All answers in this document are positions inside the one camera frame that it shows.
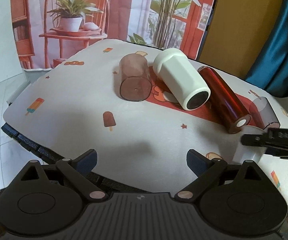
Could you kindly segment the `printed room backdrop cloth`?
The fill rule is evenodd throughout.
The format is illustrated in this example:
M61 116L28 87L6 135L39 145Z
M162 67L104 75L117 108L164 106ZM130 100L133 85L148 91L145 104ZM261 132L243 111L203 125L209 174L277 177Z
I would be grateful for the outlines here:
M55 68L105 39L159 49L178 48L197 59L216 0L10 0L20 66Z

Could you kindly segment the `white patterned table mat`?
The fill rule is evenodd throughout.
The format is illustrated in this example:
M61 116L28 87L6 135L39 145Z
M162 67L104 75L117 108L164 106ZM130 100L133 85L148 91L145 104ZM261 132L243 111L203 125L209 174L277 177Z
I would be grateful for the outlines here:
M190 149L233 163L242 135L227 132L209 99L193 111L181 107L153 71L160 52L120 40L96 42L27 87L7 108L4 120L64 158L96 150L94 171L101 176L149 192L176 194L196 178L186 165ZM151 76L150 96L140 102L126 101L119 93L119 62L132 53L147 59ZM254 99L266 97L280 128L288 128L288 98L277 99L214 70L247 110ZM288 160L264 153L258 165L288 203Z

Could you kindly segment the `white tumbler with black bottom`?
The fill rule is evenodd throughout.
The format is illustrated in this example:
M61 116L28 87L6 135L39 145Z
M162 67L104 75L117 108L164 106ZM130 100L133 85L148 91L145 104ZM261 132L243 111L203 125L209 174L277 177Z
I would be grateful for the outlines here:
M161 51L153 62L153 71L186 111L201 107L211 95L205 80L179 49Z

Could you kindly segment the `shiny red metal tumbler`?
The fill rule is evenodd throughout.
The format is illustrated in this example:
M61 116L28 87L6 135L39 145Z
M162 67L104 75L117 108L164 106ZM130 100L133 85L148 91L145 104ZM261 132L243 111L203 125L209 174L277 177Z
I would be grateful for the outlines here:
M202 66L198 72L211 91L209 100L212 109L218 115L227 132L230 134L240 132L241 128L251 120L247 108L214 69Z

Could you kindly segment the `small white paper cup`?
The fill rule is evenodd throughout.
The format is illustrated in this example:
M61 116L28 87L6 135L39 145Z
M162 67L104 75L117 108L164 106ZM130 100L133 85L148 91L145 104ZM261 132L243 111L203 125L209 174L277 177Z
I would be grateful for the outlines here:
M241 135L245 134L255 134L262 135L264 130L255 126L243 126L241 128ZM233 155L232 162L234 164L243 164L245 160L252 160L255 163L259 163L262 155L265 153L265 147L255 147L255 146L244 146L241 142L237 144L236 151Z

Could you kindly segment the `brown translucent plastic cup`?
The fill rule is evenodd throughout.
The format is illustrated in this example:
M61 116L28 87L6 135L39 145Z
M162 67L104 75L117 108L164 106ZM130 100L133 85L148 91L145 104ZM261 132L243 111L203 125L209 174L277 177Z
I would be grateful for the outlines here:
M120 96L126 101L140 102L151 93L152 83L147 59L136 53L125 55L119 62Z

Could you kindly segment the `dark purple translucent cup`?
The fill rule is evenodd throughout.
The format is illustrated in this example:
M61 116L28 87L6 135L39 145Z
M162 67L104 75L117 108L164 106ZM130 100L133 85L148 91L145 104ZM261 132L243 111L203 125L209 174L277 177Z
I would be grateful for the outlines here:
M264 131L280 128L280 122L266 97L260 96L252 101L249 112L256 126Z

